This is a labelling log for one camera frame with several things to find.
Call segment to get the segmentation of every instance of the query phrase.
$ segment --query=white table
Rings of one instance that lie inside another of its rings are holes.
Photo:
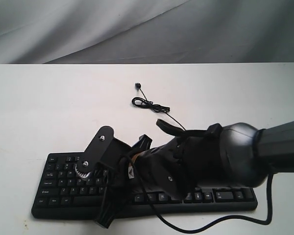
[[[43,221],[30,214],[48,153],[83,151],[103,125],[129,144],[144,133],[152,146],[171,139],[155,125],[157,118],[173,123],[167,116],[131,106],[135,82],[189,129],[239,121],[268,128],[294,120],[294,63],[0,65],[0,235],[178,234],[156,217],[115,220],[106,230],[92,221]],[[265,185],[255,192],[258,208],[241,214],[265,219]],[[204,234],[294,235],[294,174],[275,176],[273,211],[269,226],[231,220]],[[165,218],[194,229],[226,214]]]

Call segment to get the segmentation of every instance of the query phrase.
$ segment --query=black wire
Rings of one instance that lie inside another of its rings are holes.
[[[132,159],[129,157],[129,156],[124,156],[126,157],[129,162],[132,164],[133,168],[134,168],[134,171],[136,172],[136,176],[138,178],[138,182],[142,188],[142,191],[144,193],[144,196],[147,198],[148,200],[148,203],[151,207],[151,209],[153,210],[154,214],[164,223],[166,224],[167,226],[169,226],[170,228],[180,232],[180,233],[184,233],[184,234],[197,234],[197,233],[200,233],[200,232],[203,232],[209,228],[211,228],[212,226],[220,223],[220,222],[223,222],[225,220],[228,220],[228,219],[242,219],[242,220],[247,220],[247,221],[250,221],[250,222],[253,222],[253,223],[256,223],[256,224],[260,224],[260,225],[268,225],[271,223],[272,221],[272,190],[271,190],[271,186],[272,186],[272,179],[273,179],[273,174],[270,173],[268,175],[268,179],[267,179],[267,207],[268,207],[268,214],[267,214],[267,218],[266,220],[260,220],[260,219],[255,219],[255,218],[251,218],[251,217],[248,217],[248,216],[244,216],[244,215],[227,215],[227,216],[224,216],[224,217],[221,217],[219,219],[216,219],[214,221],[212,221],[211,223],[199,228],[199,229],[194,229],[194,230],[185,230],[185,229],[181,229],[173,224],[171,224],[170,222],[166,221],[162,216],[161,214],[159,214],[159,212],[157,211],[157,209],[155,208],[155,206],[153,205],[153,203],[151,202],[151,200],[149,199],[148,197],[148,194],[145,190],[145,187],[144,187],[144,184],[143,184],[143,181],[142,181],[142,178],[140,176],[140,173],[139,171],[137,170],[135,164],[133,163]]]
[[[144,99],[141,97],[134,97],[132,99],[132,104],[134,106],[136,106],[138,108],[142,108],[142,109],[151,109],[155,113],[164,113],[164,114],[168,115],[170,118],[172,118],[177,124],[179,124],[183,128],[184,131],[186,131],[186,129],[184,128],[184,126],[182,126],[181,123],[179,123],[175,118],[173,118],[170,114],[168,114],[168,112],[170,112],[170,107],[162,106],[160,104],[153,104],[152,101],[149,101],[146,98],[142,89],[140,88],[139,90],[142,92]]]

